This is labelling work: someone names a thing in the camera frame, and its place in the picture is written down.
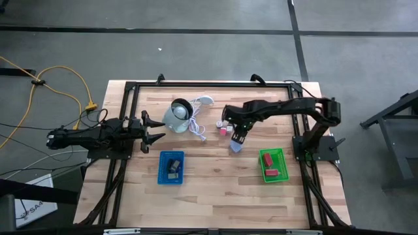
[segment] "blue plastic bin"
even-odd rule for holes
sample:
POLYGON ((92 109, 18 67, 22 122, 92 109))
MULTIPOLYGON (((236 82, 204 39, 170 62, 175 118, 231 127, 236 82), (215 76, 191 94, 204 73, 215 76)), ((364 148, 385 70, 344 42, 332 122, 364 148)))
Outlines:
POLYGON ((160 185, 181 185, 184 174, 184 152, 183 151, 161 151, 159 154, 158 184, 160 185), (168 163, 169 160, 180 161, 180 169, 177 179, 169 179, 168 163))

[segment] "small block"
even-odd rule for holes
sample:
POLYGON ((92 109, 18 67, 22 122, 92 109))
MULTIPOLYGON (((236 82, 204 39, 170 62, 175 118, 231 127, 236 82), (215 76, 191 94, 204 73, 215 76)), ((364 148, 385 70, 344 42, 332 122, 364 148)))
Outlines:
POLYGON ((219 133, 220 133, 221 135, 223 135, 223 136, 226 136, 226 135, 227 135, 227 129, 226 129, 226 128, 224 128, 224 127, 222 127, 222 128, 219 130, 219 133))
POLYGON ((177 178, 178 178, 178 173, 170 173, 169 174, 169 180, 177 179, 177 178))
POLYGON ((242 149, 242 144, 239 144, 235 142, 234 140, 231 140, 231 142, 229 143, 229 147, 231 147, 234 153, 238 153, 242 149))
POLYGON ((269 153, 265 153, 265 154, 263 155, 263 160, 264 160, 264 164, 265 164, 266 166, 271 166, 271 165, 273 165, 273 159, 272 159, 272 156, 271 156, 269 153))
POLYGON ((217 121, 216 122, 216 128, 221 128, 221 127, 223 127, 223 123, 222 123, 222 121, 217 121))
POLYGON ((227 126, 227 133, 231 133, 234 130, 234 127, 231 125, 227 126))
POLYGON ((279 175, 279 170, 278 169, 267 169, 265 171, 266 176, 278 176, 279 175))
POLYGON ((173 164, 171 165, 170 170, 173 171, 173 172, 176 172, 179 165, 180 165, 180 161, 179 160, 175 160, 173 162, 173 164))

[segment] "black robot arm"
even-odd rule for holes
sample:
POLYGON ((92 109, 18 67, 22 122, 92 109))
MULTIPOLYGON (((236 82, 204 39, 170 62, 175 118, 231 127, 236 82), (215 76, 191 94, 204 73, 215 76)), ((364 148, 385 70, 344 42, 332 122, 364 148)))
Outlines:
POLYGON ((242 144, 256 121, 264 121, 270 116, 290 114, 306 114, 316 120, 312 130, 306 131, 303 136, 303 148, 311 153, 317 151, 319 139, 325 131, 341 122, 340 103, 334 99, 309 97, 278 102, 254 100, 245 102, 242 108, 226 105, 222 120, 234 125, 232 140, 242 144))
POLYGON ((67 146, 82 146, 88 150, 123 152, 129 141, 142 139, 141 151, 148 153, 148 145, 165 136, 148 134, 147 128, 160 127, 164 123, 152 121, 146 111, 142 111, 142 123, 139 119, 130 119, 127 127, 125 120, 112 118, 102 121, 100 126, 84 130, 55 129, 48 133, 46 145, 50 149, 61 149, 67 146))

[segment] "green tray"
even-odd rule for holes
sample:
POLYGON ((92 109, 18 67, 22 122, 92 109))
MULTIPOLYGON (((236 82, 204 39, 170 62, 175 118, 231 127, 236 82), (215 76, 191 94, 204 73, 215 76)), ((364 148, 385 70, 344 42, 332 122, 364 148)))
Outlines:
POLYGON ((283 149, 276 148, 276 149, 260 149, 260 164, 261 170, 263 171, 263 178, 264 182, 266 183, 274 183, 274 182, 282 182, 289 180, 289 174, 287 173, 287 166, 285 155, 283 154, 283 149), (265 153, 269 153, 272 156, 273 165, 267 167, 264 165, 263 155, 265 153), (266 176, 265 170, 266 169, 278 169, 280 174, 278 176, 266 176))

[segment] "wooden tabletop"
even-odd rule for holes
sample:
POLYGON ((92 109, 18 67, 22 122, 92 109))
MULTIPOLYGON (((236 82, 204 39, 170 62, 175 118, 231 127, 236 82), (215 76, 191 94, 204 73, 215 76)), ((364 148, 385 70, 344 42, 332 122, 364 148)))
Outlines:
MULTIPOLYGON (((108 83, 103 103, 103 108, 108 109, 108 118, 119 116, 125 82, 111 80, 108 83)), ((316 97, 321 96, 317 82, 302 84, 316 97)), ((139 94, 137 116, 140 117, 142 110, 147 110, 151 119, 156 121, 162 120, 165 110, 176 98, 191 100, 209 95, 215 100, 215 104, 202 105, 197 116, 198 124, 206 127, 205 142, 189 131, 175 134, 165 127, 149 129, 151 134, 167 134, 150 146, 149 154, 141 153, 140 141, 135 142, 123 185, 119 227, 309 227, 300 168, 292 149, 291 139, 294 133, 291 116, 273 116, 264 122, 257 122, 248 133, 240 153, 233 153, 229 149, 231 136, 220 136, 216 129, 216 121, 221 119, 222 109, 226 104, 242 106, 243 102, 253 99, 284 101, 288 99, 286 89, 142 87, 139 94), (265 148, 283 148, 289 181, 263 181, 258 156, 259 150, 265 148), (159 153, 163 150, 185 152, 185 176, 182 185, 157 184, 159 153)), ((312 118, 309 120, 312 127, 315 122, 312 118)), ((109 160, 103 159, 88 168, 75 223, 83 220, 102 196, 108 165, 109 160)), ((350 224, 339 173, 328 162, 318 162, 317 165, 324 197, 340 218, 350 224)), ((113 198, 110 201, 109 215, 113 198)), ((319 221, 316 200, 313 200, 313 204, 315 218, 319 221)))

